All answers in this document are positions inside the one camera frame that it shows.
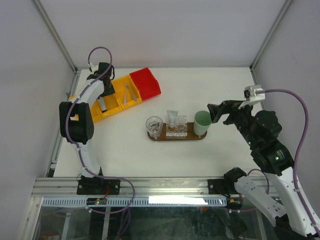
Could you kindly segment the pale green cup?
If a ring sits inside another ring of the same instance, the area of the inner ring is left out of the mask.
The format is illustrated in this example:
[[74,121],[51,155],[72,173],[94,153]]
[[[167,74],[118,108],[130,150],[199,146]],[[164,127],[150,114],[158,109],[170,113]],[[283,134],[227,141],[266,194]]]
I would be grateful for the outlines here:
[[193,131],[197,136],[204,135],[212,124],[211,115],[208,111],[198,111],[194,116]]

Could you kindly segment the white toothpaste tube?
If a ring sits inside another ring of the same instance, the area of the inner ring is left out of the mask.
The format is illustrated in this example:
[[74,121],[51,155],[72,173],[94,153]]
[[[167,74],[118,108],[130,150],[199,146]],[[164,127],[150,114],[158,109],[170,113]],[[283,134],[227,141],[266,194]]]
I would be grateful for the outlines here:
[[168,116],[168,130],[173,132],[175,128],[175,122],[176,118],[178,116],[178,111],[176,110],[167,110],[167,116]]
[[106,107],[106,104],[105,104],[105,101],[104,101],[104,98],[103,97],[99,97],[97,99],[97,103],[99,105],[99,108],[101,110],[102,113],[105,113],[107,111],[107,107]]

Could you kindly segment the clear compartment organizer box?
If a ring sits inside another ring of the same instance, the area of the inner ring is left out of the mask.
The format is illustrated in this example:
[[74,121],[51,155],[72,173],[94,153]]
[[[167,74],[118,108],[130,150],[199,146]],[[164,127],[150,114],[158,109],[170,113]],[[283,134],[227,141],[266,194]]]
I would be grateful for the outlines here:
[[183,139],[188,135],[188,123],[186,115],[178,115],[175,123],[170,123],[170,118],[166,116],[165,136],[167,138]]

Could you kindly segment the clear plastic cup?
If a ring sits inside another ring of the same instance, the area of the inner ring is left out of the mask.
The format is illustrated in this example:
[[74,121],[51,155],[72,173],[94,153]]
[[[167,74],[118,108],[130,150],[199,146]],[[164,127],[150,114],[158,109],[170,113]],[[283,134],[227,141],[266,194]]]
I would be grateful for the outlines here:
[[145,122],[147,132],[152,138],[155,139],[161,135],[163,124],[163,120],[158,116],[151,116]]

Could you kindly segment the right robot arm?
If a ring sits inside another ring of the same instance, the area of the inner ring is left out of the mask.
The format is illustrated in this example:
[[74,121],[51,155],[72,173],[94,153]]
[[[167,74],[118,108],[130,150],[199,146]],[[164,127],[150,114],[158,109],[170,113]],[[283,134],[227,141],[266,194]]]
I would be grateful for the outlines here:
[[253,107],[241,107],[239,100],[208,104],[212,123],[227,115],[224,125],[234,125],[248,144],[256,165],[273,184],[281,202],[258,188],[239,167],[226,172],[223,187],[230,194],[244,195],[272,224],[280,240],[308,240],[320,236],[320,218],[294,177],[294,159],[278,140],[282,130],[275,111],[261,110],[252,115]]

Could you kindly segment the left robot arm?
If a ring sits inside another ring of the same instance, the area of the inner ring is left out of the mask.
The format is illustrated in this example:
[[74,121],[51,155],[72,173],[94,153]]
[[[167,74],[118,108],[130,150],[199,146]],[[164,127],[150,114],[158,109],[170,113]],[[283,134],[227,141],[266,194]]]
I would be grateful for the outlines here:
[[91,75],[83,90],[73,99],[59,104],[59,129],[61,136],[71,144],[78,157],[82,167],[81,175],[91,178],[87,188],[97,195],[103,192],[105,182],[92,144],[95,126],[91,107],[111,88],[114,67],[107,62],[100,62],[98,66],[89,63],[89,67]]

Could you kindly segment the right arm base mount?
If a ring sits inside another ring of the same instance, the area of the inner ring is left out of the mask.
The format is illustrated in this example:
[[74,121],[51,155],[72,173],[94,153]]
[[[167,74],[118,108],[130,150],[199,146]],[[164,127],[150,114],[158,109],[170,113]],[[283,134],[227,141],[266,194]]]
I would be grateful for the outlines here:
[[223,178],[211,178],[207,180],[209,195],[222,195],[230,198],[231,195],[239,195],[235,189],[235,183],[247,174],[239,167],[234,167],[223,175]]

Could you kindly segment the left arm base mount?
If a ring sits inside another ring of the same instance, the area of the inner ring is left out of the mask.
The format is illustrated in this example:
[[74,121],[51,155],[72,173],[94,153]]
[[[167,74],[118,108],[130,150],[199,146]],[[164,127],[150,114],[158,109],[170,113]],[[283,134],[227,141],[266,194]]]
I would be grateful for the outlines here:
[[120,179],[81,176],[78,180],[76,193],[78,195],[119,195],[120,183]]

